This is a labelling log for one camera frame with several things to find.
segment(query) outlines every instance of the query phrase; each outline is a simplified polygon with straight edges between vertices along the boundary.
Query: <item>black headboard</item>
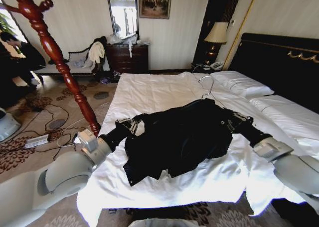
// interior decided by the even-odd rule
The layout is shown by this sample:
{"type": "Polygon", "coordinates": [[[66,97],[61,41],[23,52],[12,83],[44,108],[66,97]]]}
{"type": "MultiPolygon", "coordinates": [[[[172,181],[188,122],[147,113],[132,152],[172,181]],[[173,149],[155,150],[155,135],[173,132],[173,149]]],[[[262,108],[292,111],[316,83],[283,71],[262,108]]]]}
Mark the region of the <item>black headboard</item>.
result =
{"type": "Polygon", "coordinates": [[[244,33],[228,70],[319,113],[319,39],[244,33]]]}

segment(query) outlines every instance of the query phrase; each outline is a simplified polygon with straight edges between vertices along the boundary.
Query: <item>wall outlet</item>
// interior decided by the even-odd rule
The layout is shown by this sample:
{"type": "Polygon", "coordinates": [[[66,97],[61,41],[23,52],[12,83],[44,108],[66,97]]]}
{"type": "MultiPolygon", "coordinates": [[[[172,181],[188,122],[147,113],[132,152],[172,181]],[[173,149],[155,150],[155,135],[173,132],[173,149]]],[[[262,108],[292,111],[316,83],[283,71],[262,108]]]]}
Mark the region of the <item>wall outlet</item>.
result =
{"type": "Polygon", "coordinates": [[[229,22],[230,26],[234,26],[235,21],[236,21],[235,19],[232,19],[232,20],[229,22]]]}

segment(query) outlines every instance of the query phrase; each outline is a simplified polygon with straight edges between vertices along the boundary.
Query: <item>black jacket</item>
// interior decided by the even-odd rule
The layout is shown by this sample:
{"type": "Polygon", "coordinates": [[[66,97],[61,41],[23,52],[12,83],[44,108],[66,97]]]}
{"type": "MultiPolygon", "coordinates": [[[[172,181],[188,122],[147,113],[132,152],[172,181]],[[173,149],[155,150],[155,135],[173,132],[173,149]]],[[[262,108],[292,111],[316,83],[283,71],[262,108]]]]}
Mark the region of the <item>black jacket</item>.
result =
{"type": "Polygon", "coordinates": [[[38,70],[45,66],[43,56],[31,44],[21,42],[20,51],[25,58],[20,59],[19,63],[24,64],[28,70],[38,70]]]}
{"type": "Polygon", "coordinates": [[[223,125],[227,114],[214,100],[204,99],[136,116],[134,119],[143,120],[145,132],[126,139],[129,160],[124,170],[130,185],[146,176],[159,179],[165,169],[175,177],[195,169],[206,158],[225,155],[232,140],[232,134],[223,125]]]}

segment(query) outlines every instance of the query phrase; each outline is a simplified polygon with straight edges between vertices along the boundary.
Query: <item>window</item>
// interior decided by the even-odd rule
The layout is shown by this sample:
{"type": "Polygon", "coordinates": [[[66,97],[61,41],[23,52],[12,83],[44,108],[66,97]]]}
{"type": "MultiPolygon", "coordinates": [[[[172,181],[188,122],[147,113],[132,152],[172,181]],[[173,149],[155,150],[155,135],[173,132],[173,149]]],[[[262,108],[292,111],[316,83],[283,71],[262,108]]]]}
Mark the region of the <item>window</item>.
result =
{"type": "Polygon", "coordinates": [[[108,0],[113,32],[126,38],[138,32],[137,0],[108,0]]]}
{"type": "Polygon", "coordinates": [[[13,34],[22,42],[27,42],[11,14],[5,9],[0,9],[0,30],[13,34]]]}

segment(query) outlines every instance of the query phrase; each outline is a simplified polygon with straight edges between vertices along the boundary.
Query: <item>table lamp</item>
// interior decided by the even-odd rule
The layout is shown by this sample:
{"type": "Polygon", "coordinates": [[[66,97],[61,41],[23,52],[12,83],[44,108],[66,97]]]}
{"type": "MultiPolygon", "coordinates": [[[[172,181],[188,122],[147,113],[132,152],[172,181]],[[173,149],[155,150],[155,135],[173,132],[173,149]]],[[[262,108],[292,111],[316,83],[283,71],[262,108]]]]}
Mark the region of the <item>table lamp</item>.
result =
{"type": "Polygon", "coordinates": [[[208,36],[204,41],[211,43],[206,52],[205,64],[210,65],[215,62],[220,46],[226,43],[226,30],[228,22],[215,22],[208,36]]]}

